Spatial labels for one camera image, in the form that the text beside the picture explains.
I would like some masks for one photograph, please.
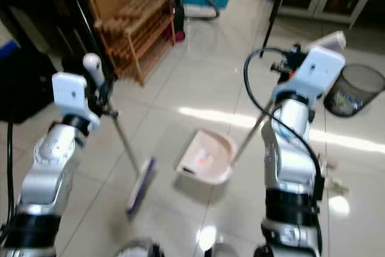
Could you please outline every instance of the wastebasket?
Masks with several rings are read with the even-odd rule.
[[[326,109],[339,117],[351,117],[385,89],[384,76],[361,64],[345,66],[324,99]]]

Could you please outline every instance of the trash inside dustpan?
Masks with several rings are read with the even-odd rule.
[[[233,171],[236,144],[219,132],[200,128],[192,135],[175,170],[211,185],[226,182]]]

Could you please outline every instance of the floor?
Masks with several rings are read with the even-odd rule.
[[[269,5],[263,0],[230,0],[227,10],[213,22],[187,21],[186,40],[164,57],[144,88],[129,80],[116,83],[114,99],[126,133],[140,159],[156,157],[156,176],[138,214],[128,220],[125,206],[134,174],[111,121],[102,119],[87,147],[75,155],[80,165],[57,237],[58,256],[113,256],[127,241],[145,236],[160,242],[166,257],[199,257],[203,253],[196,236],[206,226],[215,226],[240,257],[253,256],[254,248],[264,242],[260,135],[241,156],[226,185],[199,184],[178,176],[173,167],[194,129],[214,129],[239,144],[253,124],[258,111],[246,95],[241,69],[247,54],[262,43]],[[269,44],[288,48],[341,28],[347,34],[343,53],[347,62],[385,73],[385,46],[379,31],[360,27],[348,31],[346,26],[281,17]],[[262,103],[277,81],[277,75],[269,71],[274,60],[279,58],[266,54],[262,60],[253,60],[251,67],[252,87]],[[317,106],[311,145],[322,156],[338,160],[338,168],[329,175],[349,188],[350,205],[349,213],[341,214],[328,205],[334,193],[325,192],[320,214],[323,256],[384,254],[384,101],[385,95],[379,95],[352,119],[338,119],[321,103]],[[218,113],[221,117],[212,117]],[[14,129],[16,192],[31,166],[34,143],[52,119],[59,119],[59,114],[50,105]],[[4,220],[4,123],[0,130],[0,220]]]

